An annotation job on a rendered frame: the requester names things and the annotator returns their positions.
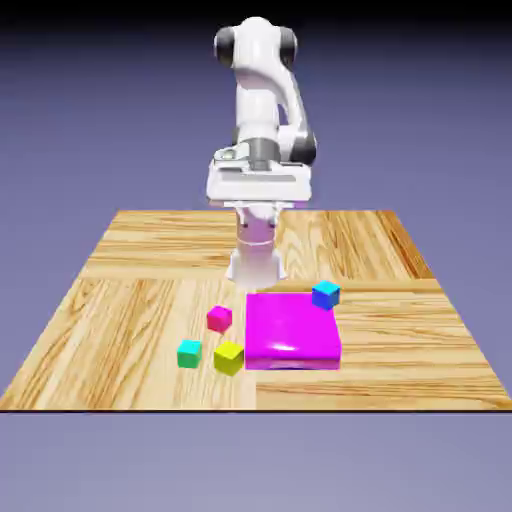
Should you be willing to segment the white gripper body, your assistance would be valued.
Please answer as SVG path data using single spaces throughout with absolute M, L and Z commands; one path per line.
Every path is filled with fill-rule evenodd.
M 306 203 L 312 197 L 311 168 L 271 161 L 269 170 L 254 171 L 247 160 L 213 159 L 209 165 L 206 197 L 214 204 Z

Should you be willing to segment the small blue cube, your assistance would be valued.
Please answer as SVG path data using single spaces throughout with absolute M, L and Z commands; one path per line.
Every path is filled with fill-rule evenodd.
M 312 303 L 324 310 L 331 310 L 340 302 L 340 292 L 338 284 L 322 280 L 312 287 Z

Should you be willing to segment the small magenta cube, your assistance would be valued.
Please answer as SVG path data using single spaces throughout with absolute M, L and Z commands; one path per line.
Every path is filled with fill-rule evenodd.
M 224 333 L 232 325 L 232 310 L 221 305 L 215 305 L 207 313 L 207 328 Z

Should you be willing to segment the small yellow cube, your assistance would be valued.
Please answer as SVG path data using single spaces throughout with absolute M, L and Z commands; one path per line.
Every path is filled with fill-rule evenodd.
M 214 368 L 228 376 L 234 376 L 244 365 L 244 347 L 225 341 L 214 351 Z

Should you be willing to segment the small green cube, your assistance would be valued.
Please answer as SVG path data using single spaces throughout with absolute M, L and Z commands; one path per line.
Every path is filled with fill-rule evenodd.
M 182 340 L 177 349 L 177 364 L 180 368 L 197 368 L 202 359 L 202 342 Z

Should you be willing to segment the large magenta box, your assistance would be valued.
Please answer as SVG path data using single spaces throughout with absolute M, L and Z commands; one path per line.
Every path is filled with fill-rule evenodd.
M 332 310 L 310 293 L 253 293 L 246 297 L 248 370 L 337 370 L 342 344 Z

